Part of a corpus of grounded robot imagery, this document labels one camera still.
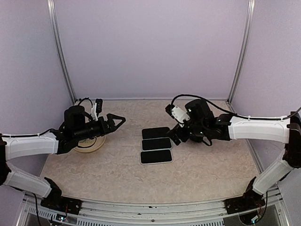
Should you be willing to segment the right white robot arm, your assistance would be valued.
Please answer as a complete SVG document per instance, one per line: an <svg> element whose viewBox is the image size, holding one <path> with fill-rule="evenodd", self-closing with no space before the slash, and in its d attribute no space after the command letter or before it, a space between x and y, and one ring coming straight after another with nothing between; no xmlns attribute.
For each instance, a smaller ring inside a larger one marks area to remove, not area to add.
<svg viewBox="0 0 301 226"><path fill-rule="evenodd" d="M276 182L301 167L301 117L298 112L291 112L288 116L258 118L227 110L215 117L209 105L211 102L201 97L195 97L184 109L173 102L167 105L166 113L177 122L168 132L169 138L176 145L189 139L207 146L213 140L238 139L269 140L285 145L279 157L250 181L241 197L242 207L250 209Z"/></svg>

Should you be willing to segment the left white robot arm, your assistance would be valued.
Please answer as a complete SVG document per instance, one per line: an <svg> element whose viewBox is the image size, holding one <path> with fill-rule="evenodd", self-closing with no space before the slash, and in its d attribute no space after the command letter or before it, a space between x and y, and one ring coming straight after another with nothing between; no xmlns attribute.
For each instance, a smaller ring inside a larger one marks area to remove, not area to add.
<svg viewBox="0 0 301 226"><path fill-rule="evenodd" d="M64 121L59 129L48 129L40 134L0 136L0 184L18 188L47 198L55 209L62 209L66 199L60 188L51 179L44 179L21 170L10 160L38 154L65 154L88 138L103 137L115 132L126 122L125 117L107 114L98 116L99 110L93 106L88 114L81 105L65 110Z"/></svg>

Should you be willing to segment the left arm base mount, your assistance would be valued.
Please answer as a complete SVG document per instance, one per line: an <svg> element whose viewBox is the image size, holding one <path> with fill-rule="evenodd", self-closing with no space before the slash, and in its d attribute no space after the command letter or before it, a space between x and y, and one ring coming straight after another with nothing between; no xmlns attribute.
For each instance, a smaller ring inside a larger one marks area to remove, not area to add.
<svg viewBox="0 0 301 226"><path fill-rule="evenodd" d="M62 196L62 190L53 180L47 177L44 177L44 179L50 184L51 191L47 197L42 198L41 206L64 212L65 214L79 215L82 200Z"/></svg>

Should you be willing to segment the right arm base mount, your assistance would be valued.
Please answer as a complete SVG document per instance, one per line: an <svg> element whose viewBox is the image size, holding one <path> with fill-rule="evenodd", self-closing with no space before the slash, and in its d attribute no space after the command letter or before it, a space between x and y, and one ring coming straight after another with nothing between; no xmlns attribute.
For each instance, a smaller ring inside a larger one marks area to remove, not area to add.
<svg viewBox="0 0 301 226"><path fill-rule="evenodd" d="M263 194L258 194L253 190L254 177L248 184L242 196L224 200L227 214L239 213L264 206L266 204Z"/></svg>

